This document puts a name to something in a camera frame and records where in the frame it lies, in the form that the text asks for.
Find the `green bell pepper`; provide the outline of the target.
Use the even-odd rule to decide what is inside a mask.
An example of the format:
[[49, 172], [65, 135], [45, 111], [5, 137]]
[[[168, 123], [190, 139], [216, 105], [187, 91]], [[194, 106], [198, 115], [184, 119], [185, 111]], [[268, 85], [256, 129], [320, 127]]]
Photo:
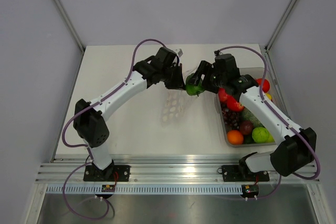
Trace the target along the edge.
[[190, 96], [199, 96], [201, 93], [205, 91], [205, 89], [202, 86], [202, 79], [199, 81], [198, 85], [190, 84], [189, 80], [191, 77], [194, 75], [194, 73], [189, 74], [186, 77], [186, 83], [185, 83], [185, 88], [186, 88], [186, 93]]

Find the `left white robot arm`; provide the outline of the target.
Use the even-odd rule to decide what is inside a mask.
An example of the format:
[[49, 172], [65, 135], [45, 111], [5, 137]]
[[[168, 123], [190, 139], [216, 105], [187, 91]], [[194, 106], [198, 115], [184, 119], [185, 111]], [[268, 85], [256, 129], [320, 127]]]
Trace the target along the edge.
[[100, 97], [90, 102], [81, 99], [76, 103], [73, 126], [87, 144], [92, 158], [85, 171], [85, 181], [114, 181], [118, 178], [106, 143], [110, 135], [107, 121], [128, 100], [159, 82], [164, 82], [167, 88], [185, 90], [180, 64], [182, 54], [180, 49], [163, 46], [155, 55], [133, 63], [125, 80]]

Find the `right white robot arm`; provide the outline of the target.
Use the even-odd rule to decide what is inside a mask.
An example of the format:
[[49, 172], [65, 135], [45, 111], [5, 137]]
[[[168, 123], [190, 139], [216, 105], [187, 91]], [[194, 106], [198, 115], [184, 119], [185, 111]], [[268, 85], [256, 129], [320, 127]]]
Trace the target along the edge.
[[239, 176], [252, 179], [257, 172], [275, 170], [282, 176], [295, 174], [316, 161], [317, 135], [312, 128], [303, 129], [271, 102], [250, 75], [242, 75], [231, 54], [218, 55], [214, 63], [201, 61], [187, 84], [200, 84], [204, 90], [217, 93], [220, 88], [253, 113], [273, 137], [273, 152], [252, 153], [240, 160]]

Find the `clear dotted zip bag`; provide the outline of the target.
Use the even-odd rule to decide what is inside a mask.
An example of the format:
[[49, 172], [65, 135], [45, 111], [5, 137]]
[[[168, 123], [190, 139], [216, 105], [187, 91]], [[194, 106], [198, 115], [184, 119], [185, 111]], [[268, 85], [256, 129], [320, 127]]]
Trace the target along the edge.
[[197, 95], [190, 96], [185, 90], [167, 89], [161, 110], [161, 125], [167, 127], [180, 123], [197, 98]]

